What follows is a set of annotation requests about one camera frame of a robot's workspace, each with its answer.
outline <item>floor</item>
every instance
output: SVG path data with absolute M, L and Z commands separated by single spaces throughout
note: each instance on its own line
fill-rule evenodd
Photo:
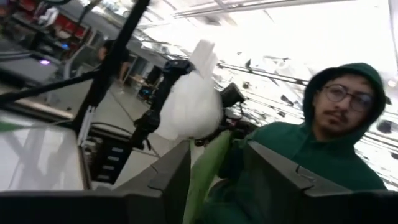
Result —
M 90 85 L 91 81 L 87 81 L 53 91 L 52 93 L 56 100 L 52 100 L 52 103 L 50 104 L 51 107 L 68 111 L 73 115 L 76 114 Z M 1 83 L 0 90 L 3 92 L 17 91 Z M 44 99 L 44 96 L 29 98 L 30 101 L 35 101 L 38 103 L 44 103 Z M 134 97 L 133 89 L 128 87 L 121 88 L 118 84 L 114 83 L 108 90 L 104 100 L 97 108 L 93 122 L 112 124 L 127 131 L 133 132 L 133 121 L 140 118 L 147 109 L 147 105 Z M 109 128 L 112 131 L 122 132 L 118 129 L 104 125 L 102 126 L 104 128 Z M 144 150 L 147 152 L 145 154 L 141 153 L 140 151 L 133 151 L 124 169 L 122 170 L 121 175 L 114 185 L 93 183 L 93 187 L 96 188 L 100 186 L 100 188 L 113 189 L 125 183 L 125 181 L 131 179 L 155 162 L 158 159 L 156 154 L 163 156 L 174 146 L 176 146 L 181 139 L 169 141 L 158 136 L 157 134 L 151 134 L 149 136 L 149 141 L 152 144 L 155 152 L 148 151 L 147 149 Z M 202 147 L 194 148 L 192 150 L 192 161 L 195 161 L 197 157 L 203 153 L 203 150 L 204 149 Z

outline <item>green hoodie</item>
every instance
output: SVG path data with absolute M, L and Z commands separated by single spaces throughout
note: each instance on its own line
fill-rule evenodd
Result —
M 317 142 L 312 133 L 313 96 L 335 72 L 366 77 L 376 92 L 376 105 L 355 132 L 332 142 Z M 302 167 L 351 190 L 385 189 L 381 178 L 354 151 L 354 145 L 384 110 L 386 95 L 378 72 L 365 63 L 328 68 L 315 75 L 304 93 L 305 122 L 300 125 L 275 122 L 258 128 L 245 140 L 235 142 L 227 153 L 219 177 L 228 179 L 213 187 L 198 223 L 264 224 L 254 203 L 248 174 L 243 170 L 243 149 L 248 140 L 278 152 Z

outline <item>mustache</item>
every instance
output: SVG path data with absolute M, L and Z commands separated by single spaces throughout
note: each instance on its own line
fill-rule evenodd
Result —
M 348 118 L 346 117 L 344 112 L 340 112 L 340 111 L 325 111 L 323 113 L 327 114 L 327 115 L 336 116 L 343 123 L 347 123 L 348 122 Z

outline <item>black metal rod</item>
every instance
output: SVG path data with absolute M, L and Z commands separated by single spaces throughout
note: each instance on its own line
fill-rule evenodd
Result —
M 60 81 L 60 82 L 51 83 L 51 84 L 48 84 L 45 86 L 38 86 L 35 88 L 30 88 L 28 90 L 20 91 L 18 93 L 5 93 L 5 94 L 0 95 L 0 105 L 4 105 L 6 103 L 12 103 L 16 100 L 30 97 L 30 96 L 37 96 L 39 94 L 46 93 L 48 91 L 56 90 L 59 88 L 63 88 L 66 86 L 70 86 L 70 85 L 73 85 L 76 83 L 81 83 L 81 82 L 84 82 L 84 81 L 94 78 L 95 76 L 97 76 L 96 73 L 97 73 L 97 71 L 87 72 L 87 73 L 82 74 L 79 77 L 71 78 L 71 79 L 68 79 L 65 81 Z
M 99 75 L 94 78 L 86 98 L 73 120 L 73 128 L 76 133 L 80 132 L 88 107 L 97 107 L 105 97 L 108 89 L 111 87 L 112 74 L 120 67 L 120 61 L 122 59 L 122 54 L 120 52 L 126 48 L 126 45 L 129 42 L 134 29 L 137 27 L 141 16 L 149 5 L 149 2 L 150 0 L 138 0 L 130 12 L 129 17 L 126 19 L 118 38 L 116 38 L 113 47 L 105 57 L 99 69 Z

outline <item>person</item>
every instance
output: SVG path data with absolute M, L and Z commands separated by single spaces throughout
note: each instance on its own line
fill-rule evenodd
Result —
M 385 189 L 354 145 L 384 110 L 382 80 L 372 66 L 352 63 L 315 75 L 304 91 L 302 124 L 275 122 L 235 141 L 218 172 L 197 223 L 265 223 L 243 169 L 248 141 L 259 144 L 350 190 Z
M 105 56 L 111 50 L 113 44 L 114 40 L 107 40 L 105 44 L 102 46 L 102 48 L 99 49 L 98 58 L 101 62 L 105 59 Z M 118 70 L 118 80 L 120 83 L 123 83 L 124 74 L 127 72 L 127 69 L 129 68 L 128 61 L 129 61 L 129 51 L 128 49 L 124 49 L 122 52 L 121 66 L 120 69 Z

